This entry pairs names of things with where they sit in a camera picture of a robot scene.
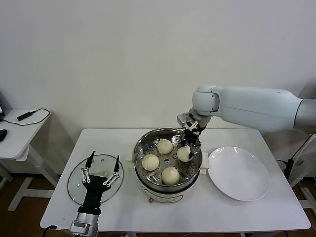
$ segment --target wooden floor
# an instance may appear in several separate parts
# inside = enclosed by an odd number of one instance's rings
[[[6,183],[0,191],[0,237],[40,237],[43,229],[40,227],[40,220],[48,205],[49,199],[24,197],[16,211],[8,211],[7,208],[24,180],[23,176],[14,177],[11,183]],[[308,187],[314,197],[316,189],[312,181],[302,181],[302,186]],[[53,186],[42,177],[35,177],[30,185],[31,189],[52,189]],[[299,186],[294,187],[294,192],[298,199],[304,199]],[[305,210],[311,224],[316,227],[316,217],[313,212]],[[287,232],[289,237],[316,237],[316,232],[310,228],[305,231]],[[121,233],[100,233],[100,237],[119,237]],[[184,234],[137,234],[138,237],[180,237]],[[205,234],[205,237],[238,237],[239,234]],[[62,231],[49,230],[47,237],[68,237]],[[198,237],[197,234],[190,234],[188,237]],[[282,232],[276,237],[286,237]]]

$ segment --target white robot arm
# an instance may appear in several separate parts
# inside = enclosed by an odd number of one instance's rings
[[[296,129],[316,133],[316,99],[300,99],[286,90],[205,85],[193,93],[192,103],[192,109],[177,118],[191,151],[212,116],[268,132]]]

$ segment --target white plate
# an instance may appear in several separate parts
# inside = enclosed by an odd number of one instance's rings
[[[239,147],[220,147],[209,156],[209,176],[226,195],[240,201],[263,198],[270,186],[267,169],[253,154]]]

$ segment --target stainless steel steamer basket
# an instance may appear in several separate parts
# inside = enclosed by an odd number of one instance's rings
[[[174,194],[184,191],[197,179],[202,163],[202,152],[195,155],[189,162],[182,162],[177,158],[180,148],[182,131],[172,128],[161,128],[146,133],[137,142],[134,148],[134,164],[138,178],[150,189],[165,194]],[[161,154],[157,150],[160,139],[168,139],[172,142],[173,149],[168,154]],[[154,154],[159,158],[159,167],[153,171],[146,171],[142,167],[143,157]],[[175,167],[180,174],[180,181],[176,185],[166,185],[162,182],[162,171],[167,167]]]

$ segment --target computer mouse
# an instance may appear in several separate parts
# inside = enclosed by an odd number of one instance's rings
[[[8,131],[6,129],[0,130],[0,142],[5,138]]]

